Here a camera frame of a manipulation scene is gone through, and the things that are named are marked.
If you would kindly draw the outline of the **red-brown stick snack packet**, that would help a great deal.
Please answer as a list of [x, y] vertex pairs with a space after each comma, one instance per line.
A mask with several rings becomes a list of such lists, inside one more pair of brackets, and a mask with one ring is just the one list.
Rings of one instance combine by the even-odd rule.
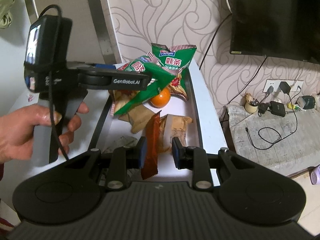
[[147, 123], [145, 137], [147, 139], [147, 152], [144, 166], [141, 169], [143, 180], [151, 178], [158, 173], [158, 141], [160, 127], [160, 112], [156, 113]]

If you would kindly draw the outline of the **green cloth bag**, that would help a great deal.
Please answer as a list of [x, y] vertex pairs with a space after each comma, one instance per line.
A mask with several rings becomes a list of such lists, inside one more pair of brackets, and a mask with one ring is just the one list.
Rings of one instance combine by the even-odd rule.
[[0, 0], [0, 20], [1, 29], [7, 29], [12, 23], [12, 14], [10, 9], [15, 0]]

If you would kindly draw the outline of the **tan pastry snack packet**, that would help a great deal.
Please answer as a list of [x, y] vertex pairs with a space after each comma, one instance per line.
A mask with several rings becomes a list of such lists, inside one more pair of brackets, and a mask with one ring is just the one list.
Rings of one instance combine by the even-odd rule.
[[178, 137], [185, 147], [188, 125], [192, 122], [193, 119], [189, 116], [167, 114], [160, 117], [158, 153], [170, 152], [174, 137]]

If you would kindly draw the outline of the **small yellow ceramic cup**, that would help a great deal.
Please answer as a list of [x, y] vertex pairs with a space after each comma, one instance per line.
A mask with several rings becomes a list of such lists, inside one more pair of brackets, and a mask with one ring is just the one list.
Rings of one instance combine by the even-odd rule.
[[253, 98], [250, 93], [245, 94], [246, 103], [245, 103], [245, 110], [249, 114], [253, 114], [258, 110], [259, 100]]

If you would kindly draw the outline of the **green prawn cracker bag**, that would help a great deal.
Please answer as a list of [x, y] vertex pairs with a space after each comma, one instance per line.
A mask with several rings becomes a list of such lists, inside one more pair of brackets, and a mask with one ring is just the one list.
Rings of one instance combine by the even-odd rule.
[[126, 63], [119, 68], [125, 72], [150, 74], [150, 81], [137, 78], [116, 77], [112, 81], [118, 86], [109, 91], [113, 99], [112, 114], [123, 115], [134, 107], [157, 96], [176, 77], [175, 70], [165, 68], [164, 64], [151, 52]]
[[197, 46], [194, 44], [180, 44], [168, 47], [164, 44], [151, 43], [151, 49], [162, 68], [174, 76], [167, 85], [170, 94], [187, 101], [188, 94], [184, 78]]

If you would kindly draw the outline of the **brown snack packet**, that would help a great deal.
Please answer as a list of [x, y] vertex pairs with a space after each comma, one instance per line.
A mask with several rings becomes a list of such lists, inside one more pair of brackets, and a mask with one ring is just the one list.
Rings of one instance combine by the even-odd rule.
[[139, 105], [131, 109], [128, 113], [121, 115], [118, 119], [129, 122], [131, 124], [131, 133], [136, 134], [146, 127], [154, 115], [155, 113], [152, 110], [144, 105]]

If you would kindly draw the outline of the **pink white wrapped candy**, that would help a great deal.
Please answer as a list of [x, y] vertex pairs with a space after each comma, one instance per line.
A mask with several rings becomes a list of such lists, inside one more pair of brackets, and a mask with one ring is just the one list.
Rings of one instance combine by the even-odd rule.
[[28, 94], [28, 96], [27, 96], [28, 102], [32, 102], [33, 99], [34, 99], [34, 95], [33, 94]]

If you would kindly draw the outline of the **purple plastic bottle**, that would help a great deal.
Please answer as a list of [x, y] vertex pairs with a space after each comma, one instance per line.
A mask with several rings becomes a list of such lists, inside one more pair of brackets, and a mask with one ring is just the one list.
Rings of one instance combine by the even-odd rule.
[[316, 166], [310, 173], [310, 180], [312, 185], [320, 184], [320, 165]]

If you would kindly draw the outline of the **black power adapter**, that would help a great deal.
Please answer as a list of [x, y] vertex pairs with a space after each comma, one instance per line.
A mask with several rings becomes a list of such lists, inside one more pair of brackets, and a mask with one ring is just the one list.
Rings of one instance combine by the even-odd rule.
[[284, 93], [289, 95], [291, 91], [291, 86], [286, 81], [281, 81], [279, 84], [279, 89]]

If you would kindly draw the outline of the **small orange mandarin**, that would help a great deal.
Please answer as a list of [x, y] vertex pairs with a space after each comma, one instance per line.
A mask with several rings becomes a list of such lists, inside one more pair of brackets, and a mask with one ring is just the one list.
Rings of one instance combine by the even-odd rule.
[[170, 90], [168, 88], [164, 88], [157, 96], [154, 96], [150, 100], [150, 103], [153, 105], [153, 107], [163, 108], [168, 104], [170, 99], [171, 99]]

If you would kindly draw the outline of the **silver clear snack packet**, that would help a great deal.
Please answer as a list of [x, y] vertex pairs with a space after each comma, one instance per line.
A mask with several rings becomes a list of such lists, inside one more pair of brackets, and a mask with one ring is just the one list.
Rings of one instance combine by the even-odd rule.
[[127, 148], [127, 147], [136, 146], [137, 141], [138, 141], [137, 138], [131, 137], [131, 136], [119, 137], [118, 139], [106, 144], [106, 146], [103, 150], [103, 154], [112, 153], [116, 148], [119, 148], [119, 147]]

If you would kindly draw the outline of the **black wall television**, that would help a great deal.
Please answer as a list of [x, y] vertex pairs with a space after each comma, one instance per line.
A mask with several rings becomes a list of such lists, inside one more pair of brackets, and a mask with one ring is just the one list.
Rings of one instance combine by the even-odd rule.
[[229, 0], [230, 53], [319, 63], [319, 0]]

